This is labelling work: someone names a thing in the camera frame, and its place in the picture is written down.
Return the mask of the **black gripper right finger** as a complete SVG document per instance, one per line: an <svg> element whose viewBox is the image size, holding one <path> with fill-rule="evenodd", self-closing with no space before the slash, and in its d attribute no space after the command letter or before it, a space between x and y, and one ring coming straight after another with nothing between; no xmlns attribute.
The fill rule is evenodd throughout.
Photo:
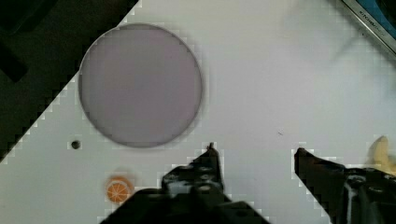
<svg viewBox="0 0 396 224"><path fill-rule="evenodd" d="M396 224L393 175L375 168L347 168L300 147L294 172L332 224Z"/></svg>

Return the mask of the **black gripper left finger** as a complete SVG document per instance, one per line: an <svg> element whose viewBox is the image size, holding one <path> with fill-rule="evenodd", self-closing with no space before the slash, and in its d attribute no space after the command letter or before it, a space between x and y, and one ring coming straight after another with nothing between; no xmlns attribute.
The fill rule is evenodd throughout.
<svg viewBox="0 0 396 224"><path fill-rule="evenodd" d="M178 194L189 194L195 187L214 187L224 191L219 153L211 142L200 156L187 165L179 165L163 176L161 188L176 197Z"/></svg>

